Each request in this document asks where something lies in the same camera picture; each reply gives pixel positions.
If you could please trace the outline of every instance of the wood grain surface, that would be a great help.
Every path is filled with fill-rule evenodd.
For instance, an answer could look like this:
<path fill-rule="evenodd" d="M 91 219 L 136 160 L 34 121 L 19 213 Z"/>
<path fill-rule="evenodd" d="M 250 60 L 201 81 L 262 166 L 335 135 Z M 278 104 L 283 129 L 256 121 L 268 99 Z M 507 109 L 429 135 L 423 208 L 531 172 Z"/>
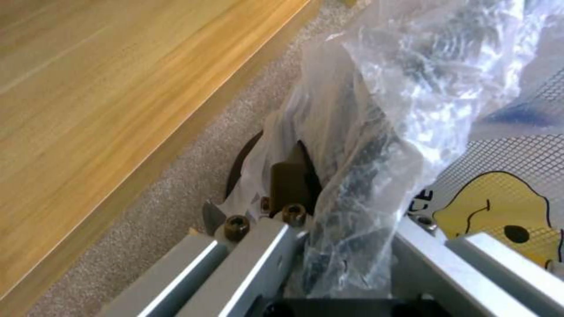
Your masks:
<path fill-rule="evenodd" d="M 0 2 L 0 315 L 25 313 L 318 2 Z"/>

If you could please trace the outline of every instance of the yellow cartoon character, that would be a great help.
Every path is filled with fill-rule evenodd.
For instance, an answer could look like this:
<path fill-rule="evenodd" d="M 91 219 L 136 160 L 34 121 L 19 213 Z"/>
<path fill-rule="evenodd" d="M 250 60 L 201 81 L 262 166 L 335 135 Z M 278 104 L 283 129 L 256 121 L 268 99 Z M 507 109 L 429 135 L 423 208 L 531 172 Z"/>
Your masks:
<path fill-rule="evenodd" d="M 477 176 L 433 214 L 449 239 L 487 232 L 545 268 L 562 262 L 562 231 L 551 228 L 549 216 L 548 200 L 504 171 Z"/>

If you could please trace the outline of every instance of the plastic bag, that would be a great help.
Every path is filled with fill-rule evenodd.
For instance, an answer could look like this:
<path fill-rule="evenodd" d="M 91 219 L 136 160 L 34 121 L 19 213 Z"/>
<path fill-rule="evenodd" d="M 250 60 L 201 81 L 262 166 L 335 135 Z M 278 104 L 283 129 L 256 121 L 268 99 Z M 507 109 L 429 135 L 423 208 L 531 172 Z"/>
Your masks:
<path fill-rule="evenodd" d="M 303 141 L 323 190 L 306 245 L 310 297 L 386 296 L 412 197 L 465 150 L 472 122 L 519 94 L 554 1 L 371 4 L 305 51 L 302 78 L 220 208 L 258 217 L 270 167 Z"/>

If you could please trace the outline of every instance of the beige carpet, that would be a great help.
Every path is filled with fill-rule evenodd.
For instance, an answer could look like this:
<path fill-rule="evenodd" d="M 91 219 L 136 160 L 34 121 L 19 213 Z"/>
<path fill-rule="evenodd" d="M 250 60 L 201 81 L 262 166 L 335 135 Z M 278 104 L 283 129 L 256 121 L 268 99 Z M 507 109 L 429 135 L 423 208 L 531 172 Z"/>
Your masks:
<path fill-rule="evenodd" d="M 115 224 L 35 304 L 33 316 L 92 316 L 184 238 L 202 231 L 205 200 L 223 201 L 227 175 L 239 150 L 260 131 L 299 76 L 301 47 L 339 30 L 365 1 L 349 9 L 327 0 L 286 52 L 272 61 L 198 139 L 128 208 Z"/>

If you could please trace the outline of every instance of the metal frame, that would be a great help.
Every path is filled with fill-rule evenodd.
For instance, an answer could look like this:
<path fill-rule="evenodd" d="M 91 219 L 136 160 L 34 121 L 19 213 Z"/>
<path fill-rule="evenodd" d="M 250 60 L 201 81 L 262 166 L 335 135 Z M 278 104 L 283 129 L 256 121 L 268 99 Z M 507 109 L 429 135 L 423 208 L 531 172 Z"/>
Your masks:
<path fill-rule="evenodd" d="M 400 222 L 393 253 L 396 297 L 430 294 L 454 316 L 535 316 L 408 218 Z"/>
<path fill-rule="evenodd" d="M 99 316 L 172 316 L 227 256 L 210 237 L 187 236 Z"/>
<path fill-rule="evenodd" d="M 564 316 L 564 283 L 487 234 L 446 244 L 540 316 Z"/>
<path fill-rule="evenodd" d="M 244 316 L 259 297 L 273 297 L 303 239 L 283 222 L 261 219 L 177 316 Z"/>

